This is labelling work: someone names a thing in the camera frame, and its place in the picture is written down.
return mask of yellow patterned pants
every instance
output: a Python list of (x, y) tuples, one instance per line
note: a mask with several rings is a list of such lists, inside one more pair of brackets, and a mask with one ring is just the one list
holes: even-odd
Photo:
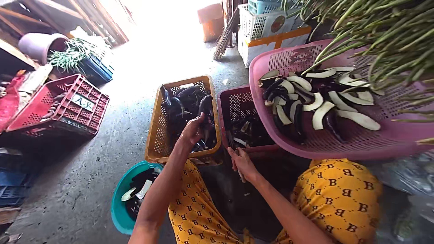
[[(169, 205), (177, 244), (240, 244), (215, 208), (196, 166), (187, 160), (182, 191)], [(301, 174), (291, 202), (334, 241), (367, 243), (379, 217), (381, 183), (362, 165), (347, 159), (312, 161)], [(282, 230), (276, 244), (293, 244)]]

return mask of hand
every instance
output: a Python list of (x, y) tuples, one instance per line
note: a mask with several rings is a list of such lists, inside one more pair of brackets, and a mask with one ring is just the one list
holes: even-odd
[(178, 140), (182, 140), (189, 146), (193, 147), (199, 139), (203, 137), (203, 132), (200, 129), (200, 124), (205, 119), (205, 113), (201, 113), (200, 116), (190, 120), (181, 132)]
[(243, 174), (246, 180), (253, 183), (259, 175), (259, 172), (256, 170), (255, 165), (253, 165), (247, 153), (241, 148), (237, 148), (237, 151), (234, 151), (231, 147), (227, 148), (227, 152), (232, 158), (232, 169)]

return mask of concrete floor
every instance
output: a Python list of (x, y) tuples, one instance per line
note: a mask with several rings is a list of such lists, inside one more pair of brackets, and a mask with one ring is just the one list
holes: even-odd
[[(196, 17), (194, 11), (186, 15)], [(213, 61), (213, 45), (201, 41), (193, 20), (178, 20), (169, 31), (139, 24), (138, 36), (114, 50), (114, 79), (101, 89), (111, 100), (99, 133), (73, 152), (47, 159), (9, 229), (24, 233), (19, 243), (127, 243), (129, 236), (112, 223), (110, 201), (122, 175), (144, 160), (157, 88), (204, 74), (213, 78), (216, 93), (248, 84), (237, 50)], [(167, 222), (159, 243), (175, 243)]]

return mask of orange cardboard box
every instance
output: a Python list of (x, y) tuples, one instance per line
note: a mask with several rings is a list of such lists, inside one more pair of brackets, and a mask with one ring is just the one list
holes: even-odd
[(204, 42), (217, 40), (223, 33), (223, 8), (220, 3), (209, 5), (197, 11), (199, 23), (204, 29)]

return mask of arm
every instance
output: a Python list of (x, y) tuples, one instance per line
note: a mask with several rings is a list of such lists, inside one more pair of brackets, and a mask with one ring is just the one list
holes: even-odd
[(284, 198), (255, 168), (245, 151), (227, 148), (232, 157), (232, 168), (240, 171), (267, 201), (288, 235), (298, 244), (331, 244), (332, 240), (294, 205)]
[(158, 228), (166, 215), (169, 203), (181, 190), (179, 181), (188, 154), (193, 145), (202, 138), (198, 128), (204, 118), (205, 115), (202, 113), (200, 117), (190, 120), (185, 126), (163, 171), (143, 199), (141, 205), (144, 207), (138, 212), (128, 244), (157, 243)]

